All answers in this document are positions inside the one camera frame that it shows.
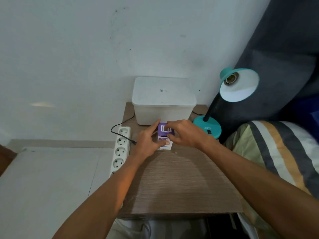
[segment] person's right hand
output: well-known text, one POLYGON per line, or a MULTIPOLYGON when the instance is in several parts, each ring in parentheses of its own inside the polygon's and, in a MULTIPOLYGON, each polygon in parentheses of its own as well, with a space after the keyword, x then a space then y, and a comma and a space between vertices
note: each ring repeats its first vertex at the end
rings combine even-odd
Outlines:
POLYGON ((177 131, 179 137, 169 134, 169 139, 179 145, 200 149, 206 142, 216 141, 213 136, 209 136, 203 129, 193 124, 190 120, 168 121, 165 126, 177 131))

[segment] wooden tabletop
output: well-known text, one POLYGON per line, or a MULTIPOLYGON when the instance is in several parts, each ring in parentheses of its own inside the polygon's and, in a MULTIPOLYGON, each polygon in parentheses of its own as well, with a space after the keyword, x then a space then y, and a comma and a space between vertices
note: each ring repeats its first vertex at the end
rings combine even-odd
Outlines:
MULTIPOLYGON (((206 105, 197 105, 194 112, 204 114, 206 105)), ((134 114, 127 103, 123 121, 134 114)), ((136 140, 140 126, 136 118, 124 123, 136 140)), ((119 217, 150 217, 242 212, 236 189, 220 169, 195 148, 173 143, 171 150, 156 151, 138 169, 123 202, 119 217)))

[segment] white stripe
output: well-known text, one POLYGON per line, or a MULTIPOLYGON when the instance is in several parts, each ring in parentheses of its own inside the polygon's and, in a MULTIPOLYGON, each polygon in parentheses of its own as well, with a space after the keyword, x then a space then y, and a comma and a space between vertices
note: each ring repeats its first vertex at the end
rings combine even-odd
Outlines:
POLYGON ((295 136, 301 142, 301 145, 305 149, 307 156, 311 159, 315 170, 317 171, 317 173, 319 173, 319 145, 317 141, 300 126, 291 122, 282 123, 289 127, 292 130, 293 134, 295 134, 295 136))
POLYGON ((279 176, 284 179, 285 181, 289 182, 292 185, 296 186, 295 181, 293 180, 293 177, 289 173, 289 171, 286 168, 284 159, 282 158, 280 152, 277 149, 277 145, 269 133, 268 129, 259 121, 252 121, 260 131, 262 137, 265 140, 265 143, 268 147, 270 156, 272 157, 272 160, 274 161, 274 165, 278 171, 279 176))

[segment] purple and white box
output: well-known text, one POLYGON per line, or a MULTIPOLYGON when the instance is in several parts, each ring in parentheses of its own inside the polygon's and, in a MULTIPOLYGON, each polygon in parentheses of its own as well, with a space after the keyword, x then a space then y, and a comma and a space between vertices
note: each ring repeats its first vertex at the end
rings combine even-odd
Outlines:
POLYGON ((157 140, 166 140, 169 142, 169 145, 165 145, 160 147, 158 150, 171 150, 173 142, 168 138, 168 134, 175 135, 174 129, 168 128, 167 130, 164 129, 167 123, 160 122, 157 127, 157 140))

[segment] forearm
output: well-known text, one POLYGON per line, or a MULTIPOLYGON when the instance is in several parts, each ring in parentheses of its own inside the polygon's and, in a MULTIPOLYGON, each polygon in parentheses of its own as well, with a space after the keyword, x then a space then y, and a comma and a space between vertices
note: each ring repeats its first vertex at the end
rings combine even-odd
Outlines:
POLYGON ((128 157, 124 165, 63 223, 53 239, 105 239, 139 163, 128 157))
POLYGON ((286 238, 317 238, 319 202, 265 168, 216 141, 199 148, 223 171, 245 200, 286 238))

